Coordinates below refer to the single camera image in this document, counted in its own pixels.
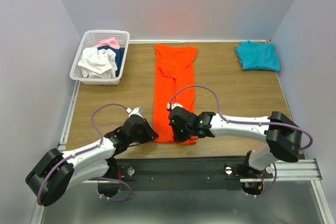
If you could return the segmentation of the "orange t shirt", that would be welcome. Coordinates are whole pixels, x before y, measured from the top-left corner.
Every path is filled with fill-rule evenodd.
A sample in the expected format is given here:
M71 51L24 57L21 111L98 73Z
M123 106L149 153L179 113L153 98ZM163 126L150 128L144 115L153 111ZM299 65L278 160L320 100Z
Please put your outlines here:
M156 143L175 144L167 104L180 89L194 85L197 48L156 45L153 128Z

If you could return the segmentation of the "teal t shirt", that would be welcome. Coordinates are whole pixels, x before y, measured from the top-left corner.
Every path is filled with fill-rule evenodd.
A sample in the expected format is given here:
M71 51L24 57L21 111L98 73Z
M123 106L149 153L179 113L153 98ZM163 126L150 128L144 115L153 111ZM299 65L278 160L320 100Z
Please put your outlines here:
M273 44L242 41L235 47L235 53L243 70L281 70Z

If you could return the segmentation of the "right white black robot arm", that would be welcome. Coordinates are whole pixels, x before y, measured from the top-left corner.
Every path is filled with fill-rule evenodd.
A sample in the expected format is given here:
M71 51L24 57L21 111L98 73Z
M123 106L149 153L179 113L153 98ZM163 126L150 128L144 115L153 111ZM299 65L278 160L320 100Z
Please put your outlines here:
M169 125L174 141L184 143L192 138L235 136L262 141L264 145L247 153L242 173L255 177L276 161L296 163L299 160L303 131L281 112L270 116L244 118L214 112L196 115L181 105L169 110Z

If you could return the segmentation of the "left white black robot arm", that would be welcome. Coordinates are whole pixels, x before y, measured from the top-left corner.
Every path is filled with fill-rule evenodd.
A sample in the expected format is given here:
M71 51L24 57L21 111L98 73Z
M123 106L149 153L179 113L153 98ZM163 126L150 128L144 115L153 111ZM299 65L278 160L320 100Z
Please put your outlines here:
M40 206L50 206L71 186L96 177L112 179L114 156L133 143L144 144L158 138L146 119L131 115L124 124L84 147L60 152L50 149L27 175L25 182Z

